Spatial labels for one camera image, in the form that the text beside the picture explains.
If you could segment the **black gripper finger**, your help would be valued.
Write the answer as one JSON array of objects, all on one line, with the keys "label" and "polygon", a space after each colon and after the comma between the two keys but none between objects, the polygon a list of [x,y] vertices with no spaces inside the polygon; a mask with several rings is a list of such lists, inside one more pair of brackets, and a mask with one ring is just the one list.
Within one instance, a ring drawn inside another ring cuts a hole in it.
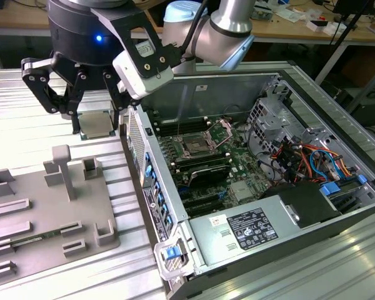
[{"label": "black gripper finger", "polygon": [[134,99],[125,91],[119,91],[118,83],[121,81],[118,74],[114,69],[106,67],[102,70],[103,81],[106,85],[106,89],[109,92],[112,102],[112,126],[113,129],[117,129],[119,126],[120,112],[127,109]]},{"label": "black gripper finger", "polygon": [[[50,74],[56,73],[66,82],[63,95],[49,85]],[[49,114],[60,113],[72,121],[72,133],[80,132],[78,106],[86,90],[86,68],[60,53],[49,59],[25,58],[21,61],[22,80]]]}]

